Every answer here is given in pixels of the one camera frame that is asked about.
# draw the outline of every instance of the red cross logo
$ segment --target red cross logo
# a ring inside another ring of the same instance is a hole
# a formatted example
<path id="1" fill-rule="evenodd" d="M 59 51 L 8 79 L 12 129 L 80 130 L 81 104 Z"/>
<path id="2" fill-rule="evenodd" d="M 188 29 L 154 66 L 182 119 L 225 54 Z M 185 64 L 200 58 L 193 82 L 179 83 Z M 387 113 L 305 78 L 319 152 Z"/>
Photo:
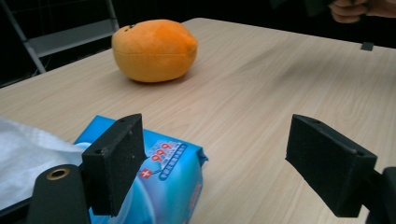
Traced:
<path id="1" fill-rule="evenodd" d="M 143 178 L 149 179 L 149 177 L 151 176 L 152 172 L 148 169 L 143 169 L 142 172 L 140 172 L 140 176 L 142 176 Z"/>

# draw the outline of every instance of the table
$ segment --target table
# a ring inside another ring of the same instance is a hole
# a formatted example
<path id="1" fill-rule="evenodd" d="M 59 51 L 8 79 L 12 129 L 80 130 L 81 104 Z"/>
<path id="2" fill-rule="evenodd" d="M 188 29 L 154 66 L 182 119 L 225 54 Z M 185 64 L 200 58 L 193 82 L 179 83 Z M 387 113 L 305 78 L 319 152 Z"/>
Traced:
<path id="1" fill-rule="evenodd" d="M 95 115 L 204 147 L 191 224 L 364 223 L 338 218 L 285 161 L 292 114 L 319 119 L 396 166 L 396 49 L 227 21 L 183 23 L 198 39 L 186 76 L 142 84 L 107 50 L 0 89 L 0 116 L 74 142 Z"/>

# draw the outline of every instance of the orange object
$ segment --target orange object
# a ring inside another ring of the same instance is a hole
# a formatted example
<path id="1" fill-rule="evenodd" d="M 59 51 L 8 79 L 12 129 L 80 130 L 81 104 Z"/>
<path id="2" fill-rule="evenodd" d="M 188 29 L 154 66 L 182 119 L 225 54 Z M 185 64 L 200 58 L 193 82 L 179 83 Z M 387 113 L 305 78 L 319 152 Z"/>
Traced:
<path id="1" fill-rule="evenodd" d="M 198 41 L 179 22 L 142 21 L 112 36 L 114 59 L 121 72 L 141 82 L 184 76 L 195 61 Z"/>

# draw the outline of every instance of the blue plastic packaging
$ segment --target blue plastic packaging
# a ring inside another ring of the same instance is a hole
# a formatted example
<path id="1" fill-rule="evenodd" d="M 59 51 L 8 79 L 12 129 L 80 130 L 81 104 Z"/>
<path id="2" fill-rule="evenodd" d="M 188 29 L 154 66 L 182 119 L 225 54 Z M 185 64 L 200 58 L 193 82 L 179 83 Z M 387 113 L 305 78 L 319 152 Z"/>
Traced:
<path id="1" fill-rule="evenodd" d="M 87 148 L 113 123 L 96 116 L 76 140 Z M 202 187 L 202 165 L 207 156 L 202 147 L 164 134 L 143 130 L 143 162 L 116 217 L 95 216 L 93 224 L 184 224 L 191 219 Z"/>

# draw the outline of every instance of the blue package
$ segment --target blue package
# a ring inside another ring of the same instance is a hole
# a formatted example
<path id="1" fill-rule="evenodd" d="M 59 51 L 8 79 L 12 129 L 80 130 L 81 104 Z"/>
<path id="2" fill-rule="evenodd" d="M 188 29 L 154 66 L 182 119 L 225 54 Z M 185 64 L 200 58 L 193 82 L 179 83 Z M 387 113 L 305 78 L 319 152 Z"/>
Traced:
<path id="1" fill-rule="evenodd" d="M 76 140 L 87 148 L 113 123 L 96 116 Z M 116 217 L 95 216 L 93 224 L 184 224 L 191 219 L 203 186 L 202 166 L 207 156 L 202 147 L 150 130 L 143 130 L 143 162 Z"/>

